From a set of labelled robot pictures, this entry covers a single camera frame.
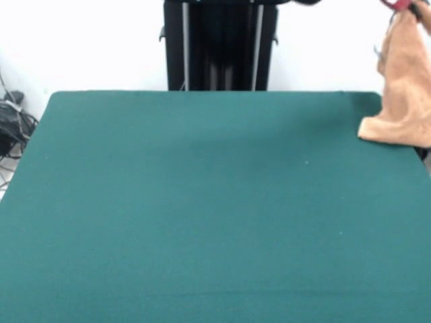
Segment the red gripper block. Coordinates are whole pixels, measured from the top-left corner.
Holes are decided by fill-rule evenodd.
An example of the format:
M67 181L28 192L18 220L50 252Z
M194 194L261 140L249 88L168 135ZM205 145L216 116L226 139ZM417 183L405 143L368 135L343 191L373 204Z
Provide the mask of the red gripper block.
M386 7L393 11L402 11L409 8L409 11L414 14L417 21L422 21L423 14L420 9L420 3L425 4L422 0L380 0Z

